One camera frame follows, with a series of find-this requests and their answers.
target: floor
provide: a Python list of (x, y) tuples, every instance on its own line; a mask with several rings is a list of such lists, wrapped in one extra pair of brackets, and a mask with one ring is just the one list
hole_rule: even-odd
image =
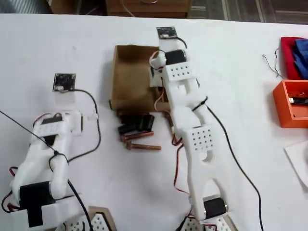
[[(192, 0), (191, 19), (308, 25), (308, 0)], [(80, 14), (105, 15), (101, 0), (83, 0)]]

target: white table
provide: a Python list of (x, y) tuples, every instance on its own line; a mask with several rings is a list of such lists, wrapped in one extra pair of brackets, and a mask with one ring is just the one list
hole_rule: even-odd
[[(179, 225), (189, 209), (173, 188), (176, 148), (166, 121), (154, 122), (155, 136), (142, 142), (161, 152), (127, 151), (118, 141), (119, 122), (109, 109), (110, 70), (115, 45), (158, 45), (156, 26), (175, 26), (185, 39), (209, 96), (208, 105), (225, 124), (235, 154), (259, 188), (265, 230), (305, 230), (307, 194), (283, 147), (307, 139), (305, 129), (282, 129), (272, 90), (280, 82), (265, 65), (274, 63), (281, 36), (308, 38), (308, 26), (213, 20), (138, 19), (72, 15), (0, 15), (0, 109), (27, 128), (53, 103), (54, 73), (76, 73), (76, 87), (99, 103), (102, 143), (98, 151), (70, 165), (70, 179), (90, 205), (110, 209), (118, 230), (166, 230)], [(90, 98), (77, 94), (75, 108), (93, 112)], [(95, 122), (74, 139), (71, 156), (95, 146)], [(258, 231), (257, 194), (237, 168), (223, 132), (213, 120), (223, 184), (232, 199), (230, 216), (241, 231)], [(25, 158), (30, 135), (0, 116), (0, 195), (9, 190), (10, 166)], [(179, 187), (187, 188), (181, 153)], [(0, 213), (1, 230), (10, 230)]]

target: brass screw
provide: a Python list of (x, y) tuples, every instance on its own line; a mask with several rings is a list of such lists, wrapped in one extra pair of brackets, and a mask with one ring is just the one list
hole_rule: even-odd
[(143, 145), (143, 144), (131, 143), (131, 141), (127, 141), (126, 148), (128, 150), (131, 150), (132, 148), (152, 150), (152, 151), (160, 151), (160, 150), (162, 150), (161, 146)]
[(136, 134), (131, 134), (131, 135), (122, 135), (121, 136), (121, 141), (122, 142), (126, 142), (129, 140), (133, 140), (133, 139), (137, 139), (137, 138), (141, 138), (141, 137), (147, 137), (147, 136), (152, 136), (154, 135), (153, 131), (143, 131), (143, 132), (139, 132)]

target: wooden furniture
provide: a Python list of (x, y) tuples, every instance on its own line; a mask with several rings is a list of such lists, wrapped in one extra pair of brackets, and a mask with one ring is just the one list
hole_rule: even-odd
[(187, 18), (192, 0), (107, 0), (107, 13), (113, 16)]

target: orange box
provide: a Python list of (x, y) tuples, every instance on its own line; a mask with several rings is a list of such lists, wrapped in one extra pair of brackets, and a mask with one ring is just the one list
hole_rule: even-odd
[(283, 80), (273, 91), (282, 128), (308, 128), (308, 105), (293, 105), (289, 98), (308, 98), (307, 80)]

